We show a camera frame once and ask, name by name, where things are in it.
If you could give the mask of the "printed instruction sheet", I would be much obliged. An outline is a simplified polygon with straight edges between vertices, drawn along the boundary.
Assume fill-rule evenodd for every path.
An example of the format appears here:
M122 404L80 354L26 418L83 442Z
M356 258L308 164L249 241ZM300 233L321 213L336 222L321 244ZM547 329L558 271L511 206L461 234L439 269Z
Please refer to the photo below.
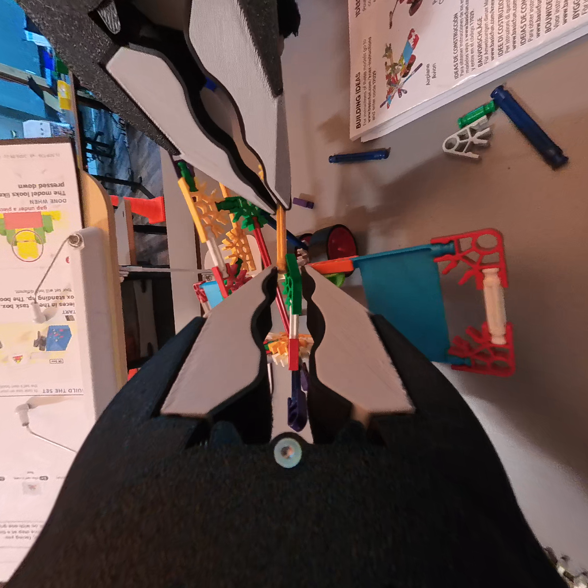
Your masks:
M30 437L68 456L86 418L70 244L82 227L72 141L1 141L1 399L17 401Z
M44 526L63 475L39 470L1 471L1 570L9 576Z

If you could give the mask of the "tan connector with green rod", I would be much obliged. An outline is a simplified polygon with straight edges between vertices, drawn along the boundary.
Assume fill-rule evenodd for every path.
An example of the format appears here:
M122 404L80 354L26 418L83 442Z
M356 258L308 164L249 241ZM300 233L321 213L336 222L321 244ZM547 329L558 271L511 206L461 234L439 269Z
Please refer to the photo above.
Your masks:
M458 131L442 143L445 154L478 159L480 156L474 149L489 145L493 133L489 119L496 110L496 102L490 100L458 118Z

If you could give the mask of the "dark blue rod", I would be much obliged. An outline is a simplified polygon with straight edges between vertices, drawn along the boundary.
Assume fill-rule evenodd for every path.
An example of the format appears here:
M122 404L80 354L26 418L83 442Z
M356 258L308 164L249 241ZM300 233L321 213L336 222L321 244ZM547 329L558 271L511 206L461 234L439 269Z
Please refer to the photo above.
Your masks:
M386 160L390 155L390 148L379 148L370 151L353 152L353 153L337 153L329 156L330 164L335 165L350 165L359 164L371 161Z
M511 120L543 160L553 169L566 165L569 158L524 110L513 95L500 85L491 92L495 105Z

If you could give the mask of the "orange traffic cone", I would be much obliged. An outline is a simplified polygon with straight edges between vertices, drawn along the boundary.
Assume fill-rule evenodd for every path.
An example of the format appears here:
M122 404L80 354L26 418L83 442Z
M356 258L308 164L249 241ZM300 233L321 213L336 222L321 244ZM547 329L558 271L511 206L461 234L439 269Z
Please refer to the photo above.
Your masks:
M131 212L148 219L149 224L166 222L165 199L163 196L157 198L133 198L110 195L113 206L118 207L121 201L130 203Z

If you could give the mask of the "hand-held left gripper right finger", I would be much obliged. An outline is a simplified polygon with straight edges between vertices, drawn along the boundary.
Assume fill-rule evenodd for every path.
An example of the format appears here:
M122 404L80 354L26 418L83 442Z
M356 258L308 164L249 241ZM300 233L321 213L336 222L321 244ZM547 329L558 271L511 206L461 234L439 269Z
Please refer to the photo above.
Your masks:
M303 269L312 369L356 415L410 414L409 399L368 310L316 269Z

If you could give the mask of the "colourful toy rod airplane model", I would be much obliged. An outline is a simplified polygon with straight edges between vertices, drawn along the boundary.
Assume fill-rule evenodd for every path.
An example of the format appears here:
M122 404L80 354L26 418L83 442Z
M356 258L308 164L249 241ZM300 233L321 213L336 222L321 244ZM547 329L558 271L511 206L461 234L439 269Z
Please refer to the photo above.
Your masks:
M209 246L215 260L213 282L194 285L201 305L211 310L206 287L215 285L221 300L235 293L253 278L242 262L230 265L225 259L223 240L232 224L227 212L217 210L215 193L207 194L184 161L177 162L178 185L182 191L196 231ZM254 236L261 254L262 267L270 263L261 229L276 229L276 217L259 209ZM382 315L432 362L451 364L456 371L508 377L516 370L513 328L506 319L504 289L508 287L504 241L494 229L470 231L431 239L428 245L394 251L357 255L355 239L342 225L315 232L307 240L287 231L287 254L295 254L298 264L309 266L336 286L358 270L368 310ZM449 341L445 306L440 288L439 263L445 263L444 275L464 264L467 267L460 284L473 279L483 292L486 319L480 329L468 327L466 338ZM276 294L283 331L269 333L264 341L266 356L291 373L292 391L288 398L288 425L299 432L307 420L306 391L302 384L305 361L312 338L300 334L299 318L292 315L283 291Z

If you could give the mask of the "white stand with wooden board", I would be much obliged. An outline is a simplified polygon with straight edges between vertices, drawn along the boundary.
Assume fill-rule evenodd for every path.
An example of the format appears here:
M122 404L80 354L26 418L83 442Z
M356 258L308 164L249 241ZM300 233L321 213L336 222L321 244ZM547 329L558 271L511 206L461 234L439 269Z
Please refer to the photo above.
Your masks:
M77 177L83 227L70 244L77 252L77 324L85 333L86 376L86 418L80 433L72 435L77 450L68 456L30 437L17 419L17 401L1 400L1 471L39 470L63 475L63 481L90 429L127 380L114 211L102 185L78 165Z

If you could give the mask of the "white instruction booklet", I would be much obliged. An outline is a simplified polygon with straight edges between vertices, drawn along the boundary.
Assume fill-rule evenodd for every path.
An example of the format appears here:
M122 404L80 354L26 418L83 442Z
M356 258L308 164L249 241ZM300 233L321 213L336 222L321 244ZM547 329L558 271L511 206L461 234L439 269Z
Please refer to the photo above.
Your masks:
M587 1L349 1L350 139L384 136L587 34Z

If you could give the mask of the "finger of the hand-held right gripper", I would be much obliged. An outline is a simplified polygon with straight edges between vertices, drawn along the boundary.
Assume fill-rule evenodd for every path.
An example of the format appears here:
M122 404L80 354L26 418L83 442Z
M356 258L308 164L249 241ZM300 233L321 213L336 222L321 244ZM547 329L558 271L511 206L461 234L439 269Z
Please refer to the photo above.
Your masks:
M292 205L277 1L192 1L187 37L206 73L228 92L244 143L273 200Z
M240 156L233 138L203 107L157 52L121 47L106 69L192 166L269 213L276 201Z

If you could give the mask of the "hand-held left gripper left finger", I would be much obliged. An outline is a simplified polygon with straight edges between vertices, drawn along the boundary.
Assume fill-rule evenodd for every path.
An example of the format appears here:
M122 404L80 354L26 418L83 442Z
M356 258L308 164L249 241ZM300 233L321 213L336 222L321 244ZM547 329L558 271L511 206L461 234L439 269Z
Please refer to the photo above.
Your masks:
M277 269L266 268L212 309L161 413L214 416L258 392L271 401L264 341L272 328Z

